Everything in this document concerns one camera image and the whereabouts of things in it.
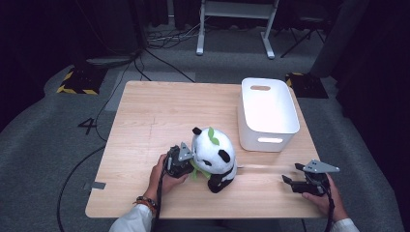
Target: panda plush toy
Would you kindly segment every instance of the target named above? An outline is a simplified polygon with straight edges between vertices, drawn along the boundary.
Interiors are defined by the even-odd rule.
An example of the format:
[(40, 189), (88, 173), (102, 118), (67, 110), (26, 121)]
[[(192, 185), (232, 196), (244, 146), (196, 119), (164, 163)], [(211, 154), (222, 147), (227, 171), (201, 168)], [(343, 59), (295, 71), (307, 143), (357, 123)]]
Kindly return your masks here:
[(211, 174), (208, 188), (217, 193), (236, 175), (235, 151), (228, 136), (220, 130), (194, 128), (191, 151), (196, 168)]

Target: white sleeve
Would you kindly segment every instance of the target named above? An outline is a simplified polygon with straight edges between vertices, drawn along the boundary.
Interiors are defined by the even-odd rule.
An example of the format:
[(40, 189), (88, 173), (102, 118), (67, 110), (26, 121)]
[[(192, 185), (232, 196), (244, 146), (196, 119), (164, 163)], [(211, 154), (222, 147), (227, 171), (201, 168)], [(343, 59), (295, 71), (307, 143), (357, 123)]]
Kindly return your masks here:
[(331, 232), (359, 232), (359, 229), (350, 218), (337, 221), (331, 229)]
[(146, 205), (138, 204), (114, 221), (109, 232), (148, 232), (151, 230), (153, 214)]

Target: bracelet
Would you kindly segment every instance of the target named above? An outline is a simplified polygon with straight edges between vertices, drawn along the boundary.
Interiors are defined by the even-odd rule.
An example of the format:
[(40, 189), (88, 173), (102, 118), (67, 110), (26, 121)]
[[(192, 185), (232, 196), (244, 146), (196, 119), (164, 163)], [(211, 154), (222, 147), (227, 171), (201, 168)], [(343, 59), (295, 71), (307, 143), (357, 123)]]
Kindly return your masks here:
[(154, 200), (145, 197), (145, 196), (138, 196), (136, 197), (135, 202), (133, 202), (132, 204), (142, 204), (142, 205), (146, 205), (151, 212), (153, 213), (153, 215), (157, 212), (157, 204), (155, 203)]

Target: white metal stand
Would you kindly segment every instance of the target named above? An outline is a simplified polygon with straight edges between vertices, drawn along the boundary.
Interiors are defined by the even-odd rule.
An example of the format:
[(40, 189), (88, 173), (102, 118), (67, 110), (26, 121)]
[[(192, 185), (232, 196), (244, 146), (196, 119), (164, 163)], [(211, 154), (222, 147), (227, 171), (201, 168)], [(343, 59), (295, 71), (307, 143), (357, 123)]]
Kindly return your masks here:
[(204, 53), (205, 41), (205, 15), (208, 16), (230, 16), (230, 17), (247, 17), (268, 19), (265, 32), (261, 32), (262, 42), (265, 45), (266, 53), (269, 59), (275, 58), (275, 53), (272, 50), (269, 42), (269, 33), (271, 32), (272, 23), (274, 22), (275, 14), (278, 8), (278, 0), (272, 4), (248, 4), (248, 3), (232, 3), (232, 2), (213, 2), (202, 0), (200, 27), (198, 35), (198, 45), (196, 54)]

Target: light wood tabletop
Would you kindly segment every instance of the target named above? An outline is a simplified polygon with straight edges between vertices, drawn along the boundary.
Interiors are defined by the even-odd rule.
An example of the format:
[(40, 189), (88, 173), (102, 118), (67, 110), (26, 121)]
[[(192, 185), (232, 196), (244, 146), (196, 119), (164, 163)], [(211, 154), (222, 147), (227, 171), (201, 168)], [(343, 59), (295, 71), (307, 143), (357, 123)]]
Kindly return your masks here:
[(211, 193), (207, 179), (187, 178), (162, 198), (162, 218), (319, 218), (323, 217), (281, 175), (304, 180), (294, 163), (319, 160), (295, 95), (300, 130), (280, 153), (249, 152), (239, 142), (237, 106), (241, 85), (130, 81), (121, 99), (96, 182), (86, 207), (90, 218), (117, 218), (148, 187), (161, 154), (184, 141), (192, 129), (213, 127), (226, 133), (239, 166), (234, 181)]

